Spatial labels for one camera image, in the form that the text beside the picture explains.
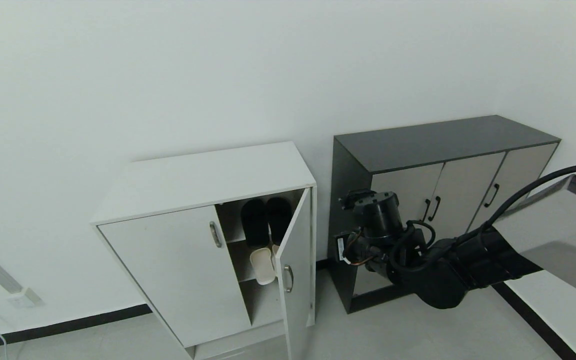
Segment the floor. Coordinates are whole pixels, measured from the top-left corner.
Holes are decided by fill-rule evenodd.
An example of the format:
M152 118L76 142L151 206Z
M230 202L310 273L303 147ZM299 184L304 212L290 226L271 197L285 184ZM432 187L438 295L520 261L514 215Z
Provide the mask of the floor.
M493 290L470 292L451 310L406 296L347 315L326 271L317 274L317 324L304 360L559 360ZM170 360L180 348L154 315L18 342L9 360ZM281 337L220 360L286 360ZM0 359L3 349L0 347Z

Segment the cabinet handle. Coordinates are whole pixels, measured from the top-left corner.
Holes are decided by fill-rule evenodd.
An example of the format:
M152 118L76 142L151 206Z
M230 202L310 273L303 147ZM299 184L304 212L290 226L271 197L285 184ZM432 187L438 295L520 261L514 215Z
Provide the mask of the cabinet handle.
M222 247L222 241L219 240L219 235L217 235L217 226L215 226L214 221L210 221L210 232L212 233L212 239L214 240L214 244L217 248Z
M434 212L432 213L432 215L428 216L428 221L433 221L435 219L435 217L437 216L437 210L439 210L439 204L442 203L442 198L440 198L439 196L435 197L434 200L437 200L437 206L434 208Z
M287 293L290 293L293 291L293 286L295 285L295 276L293 275L293 268L291 268L290 265L284 265L283 271L287 271L288 275L290 275L290 287L286 286L285 289Z
M430 209L430 200L426 198L423 202L425 203L425 211L423 212L421 221L426 221L426 215L428 215L428 210Z
M494 184L494 194L492 195L492 198L490 199L490 201L488 203L484 203L484 208L487 208L492 204L492 202L495 200L495 197L497 196L498 192L499 192L499 184Z

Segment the dark gray cabinet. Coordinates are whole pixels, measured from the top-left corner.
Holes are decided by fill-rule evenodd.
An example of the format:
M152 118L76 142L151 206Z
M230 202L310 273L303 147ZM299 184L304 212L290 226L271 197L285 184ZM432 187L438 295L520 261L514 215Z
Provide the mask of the dark gray cabinet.
M437 239L457 237L537 179L560 141L498 115L336 135L328 257L346 311L410 292L338 261L334 235L354 227L338 198L356 189L394 191L403 221L426 221Z

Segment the cabinet door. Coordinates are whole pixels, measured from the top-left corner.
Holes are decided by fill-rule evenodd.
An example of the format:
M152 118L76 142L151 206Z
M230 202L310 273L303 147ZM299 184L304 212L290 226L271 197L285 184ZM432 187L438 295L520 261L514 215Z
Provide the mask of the cabinet door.
M426 219L437 240L466 232L503 157L500 152L446 162Z
M401 221L406 224L409 220L422 220L427 215L430 199L437 186L439 174L444 163L407 168L404 170L377 173L372 176L370 189L376 192L395 192L399 199L398 211ZM430 239L430 231L423 230L426 240ZM393 283L376 272L366 270L365 266L357 268L352 294L358 296L373 292L377 289L391 287Z
M555 148L557 148L557 144L551 143L509 151L503 159L499 172L494 177L494 181L489 187L484 200L481 202L469 230L478 228L510 196L539 178Z
M437 186L444 163L377 173L372 176L370 189L376 192L395 192L399 199L399 214L405 224L422 220Z
M311 312L311 271L313 237L311 191L304 190L290 226L277 251L279 291L285 326L288 358L301 360L308 339L306 325Z
M214 206L108 223L99 230L183 346L250 328Z

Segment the white slipper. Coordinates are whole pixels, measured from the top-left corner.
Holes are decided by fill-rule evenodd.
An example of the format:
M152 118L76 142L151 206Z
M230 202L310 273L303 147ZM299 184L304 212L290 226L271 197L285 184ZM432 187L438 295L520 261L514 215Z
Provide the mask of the white slipper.
M273 266L272 255L272 251L267 247L258 248L250 253L250 264L252 264L254 277L259 285L268 285L277 276Z

